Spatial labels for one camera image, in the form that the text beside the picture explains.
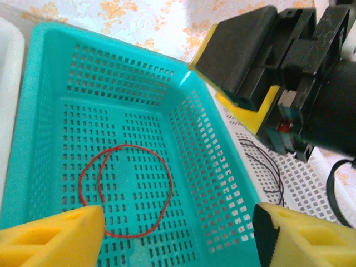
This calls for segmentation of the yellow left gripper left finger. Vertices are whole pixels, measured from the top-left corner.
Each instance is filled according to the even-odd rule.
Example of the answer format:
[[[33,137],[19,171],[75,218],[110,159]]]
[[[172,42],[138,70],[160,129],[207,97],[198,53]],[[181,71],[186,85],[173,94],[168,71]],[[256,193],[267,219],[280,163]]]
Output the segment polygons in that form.
[[[1,266],[95,266],[105,235],[100,205],[1,230]]]

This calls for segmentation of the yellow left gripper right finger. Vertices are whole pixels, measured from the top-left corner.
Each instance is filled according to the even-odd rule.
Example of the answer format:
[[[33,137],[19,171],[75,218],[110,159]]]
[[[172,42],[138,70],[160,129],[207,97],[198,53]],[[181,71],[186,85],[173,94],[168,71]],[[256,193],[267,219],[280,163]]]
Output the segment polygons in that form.
[[[355,266],[355,230],[259,203],[253,228],[261,266]]]

